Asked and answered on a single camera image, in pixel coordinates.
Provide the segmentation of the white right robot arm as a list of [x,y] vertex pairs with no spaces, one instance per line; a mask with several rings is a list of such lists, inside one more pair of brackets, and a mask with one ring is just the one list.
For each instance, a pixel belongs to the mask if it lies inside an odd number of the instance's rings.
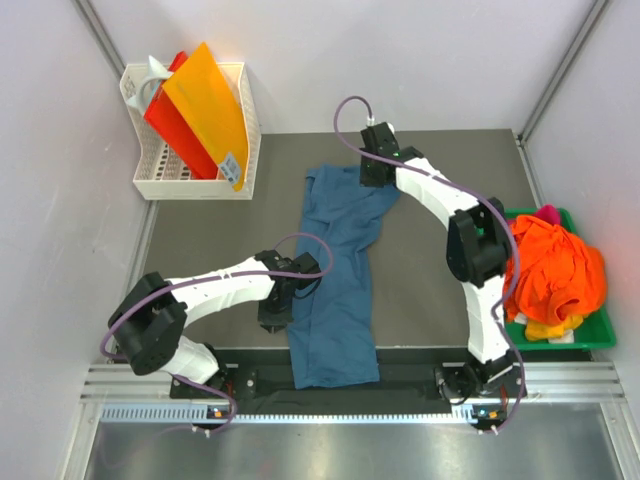
[[505,339],[501,300],[513,245],[502,203],[481,201],[453,184],[413,147],[402,148],[392,126],[370,119],[360,131],[360,182],[395,186],[430,211],[446,228],[446,263],[462,285],[469,320],[470,360],[442,375],[441,384],[464,395],[487,396],[498,389],[515,362]]

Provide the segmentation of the blue t shirt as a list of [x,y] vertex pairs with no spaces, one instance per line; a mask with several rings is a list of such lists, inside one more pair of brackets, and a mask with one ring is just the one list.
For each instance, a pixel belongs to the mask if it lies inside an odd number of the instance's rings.
[[306,174],[296,252],[329,272],[318,289],[293,303],[287,329],[294,385],[336,388],[379,380],[371,332],[368,249],[400,196],[393,186],[364,187],[358,167],[323,165]]

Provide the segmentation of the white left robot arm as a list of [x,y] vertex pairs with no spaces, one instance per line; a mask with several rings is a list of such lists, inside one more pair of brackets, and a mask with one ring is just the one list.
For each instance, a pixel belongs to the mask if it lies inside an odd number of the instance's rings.
[[232,306],[259,304],[259,325],[278,331],[292,321],[298,293],[321,281],[318,261],[308,252],[291,259],[265,250],[228,269],[190,279],[144,275],[108,321],[113,338],[134,374],[178,376],[205,396],[226,387],[228,370],[213,347],[183,335],[184,329]]

